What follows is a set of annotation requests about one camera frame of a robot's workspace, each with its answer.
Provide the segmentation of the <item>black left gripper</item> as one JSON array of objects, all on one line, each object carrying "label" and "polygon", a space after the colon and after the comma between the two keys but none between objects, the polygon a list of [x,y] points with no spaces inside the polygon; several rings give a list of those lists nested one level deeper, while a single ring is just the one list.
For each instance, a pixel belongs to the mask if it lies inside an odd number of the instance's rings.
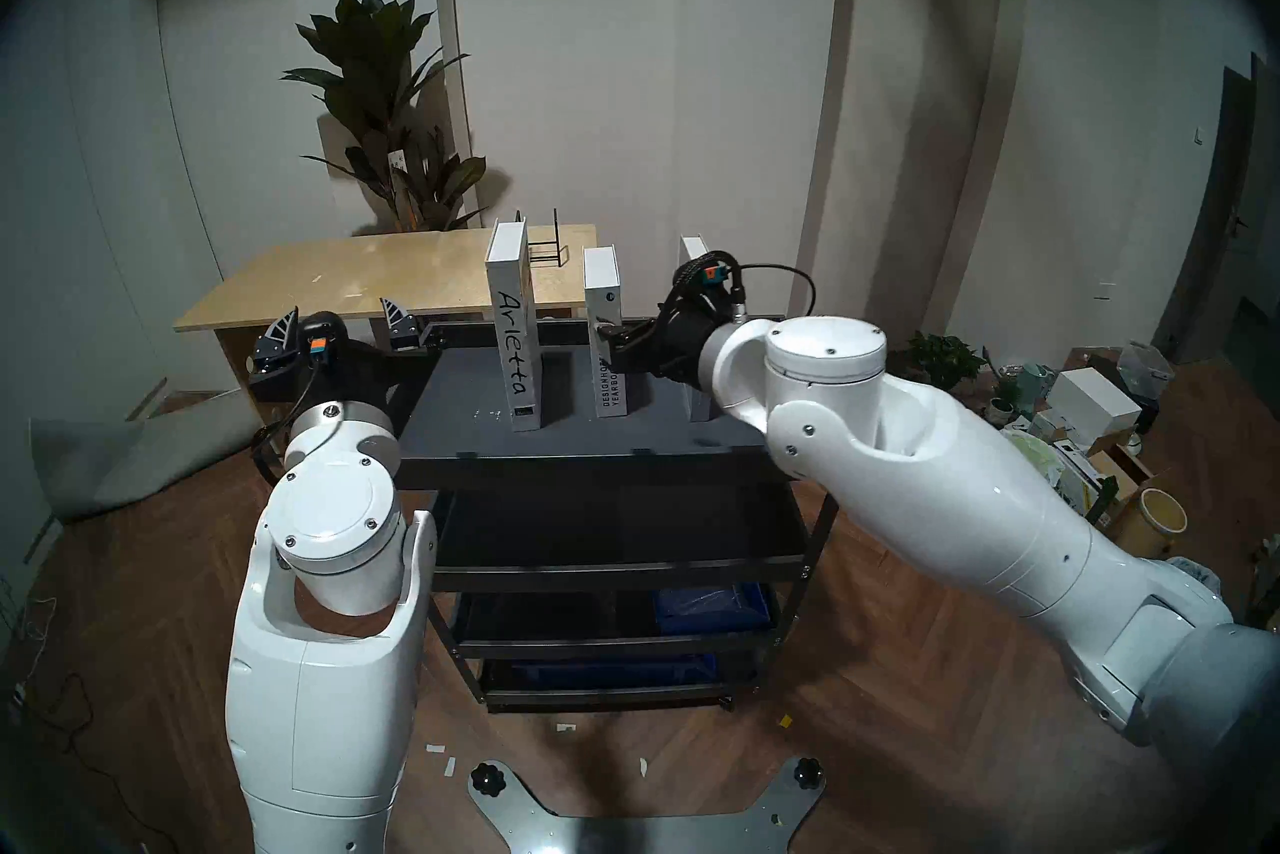
[{"label": "black left gripper", "polygon": [[381,298],[387,348],[348,335],[338,316],[298,318],[294,307],[253,342],[250,393],[262,405],[285,405],[289,417],[328,402],[358,402],[410,419],[442,359],[442,337],[426,316]]}]

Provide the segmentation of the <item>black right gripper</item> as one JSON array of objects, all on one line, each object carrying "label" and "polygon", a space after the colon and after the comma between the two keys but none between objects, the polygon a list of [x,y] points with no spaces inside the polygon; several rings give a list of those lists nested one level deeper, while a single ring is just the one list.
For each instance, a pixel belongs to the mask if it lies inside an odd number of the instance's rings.
[{"label": "black right gripper", "polygon": [[699,383],[701,351],[733,323],[732,302],[676,302],[669,319],[596,323],[596,351],[608,370],[650,370],[675,383]]}]

